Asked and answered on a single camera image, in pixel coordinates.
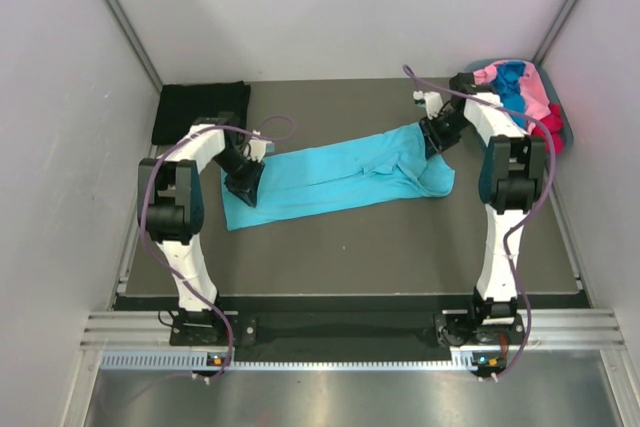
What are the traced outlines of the light blue t shirt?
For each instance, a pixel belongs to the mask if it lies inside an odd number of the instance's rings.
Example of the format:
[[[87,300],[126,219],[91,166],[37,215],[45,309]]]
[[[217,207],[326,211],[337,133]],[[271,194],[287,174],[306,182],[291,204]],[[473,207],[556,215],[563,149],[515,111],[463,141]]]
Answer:
[[[250,207],[222,189],[229,231],[402,199],[442,198],[456,173],[426,155],[418,124],[316,148],[270,156]]]

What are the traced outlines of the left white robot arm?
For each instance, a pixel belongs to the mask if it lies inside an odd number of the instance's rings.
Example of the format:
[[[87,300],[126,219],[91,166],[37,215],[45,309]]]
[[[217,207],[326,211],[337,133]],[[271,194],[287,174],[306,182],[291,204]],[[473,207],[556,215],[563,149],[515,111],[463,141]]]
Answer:
[[[156,259],[173,277],[178,309],[172,328],[193,331],[205,343],[233,340],[231,324],[218,304],[201,246],[205,206],[201,173],[212,162],[226,175],[227,190],[254,208],[273,142],[257,130],[239,127],[231,116],[199,118],[157,158],[138,165],[137,220],[141,241],[153,242]]]

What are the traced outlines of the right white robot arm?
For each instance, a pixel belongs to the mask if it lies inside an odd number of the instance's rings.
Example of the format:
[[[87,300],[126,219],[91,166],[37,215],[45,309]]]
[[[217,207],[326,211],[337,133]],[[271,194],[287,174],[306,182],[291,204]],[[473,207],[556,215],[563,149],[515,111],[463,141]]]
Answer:
[[[442,154],[474,129],[484,147],[478,195],[487,215],[481,274],[471,306],[464,314],[436,318],[441,343],[504,345],[523,331],[518,314],[517,262],[522,221],[543,191],[546,143],[531,136],[508,113],[490,85],[478,85],[472,74],[450,80],[450,98],[435,91],[415,90],[414,103],[423,108],[419,126],[428,156]]]

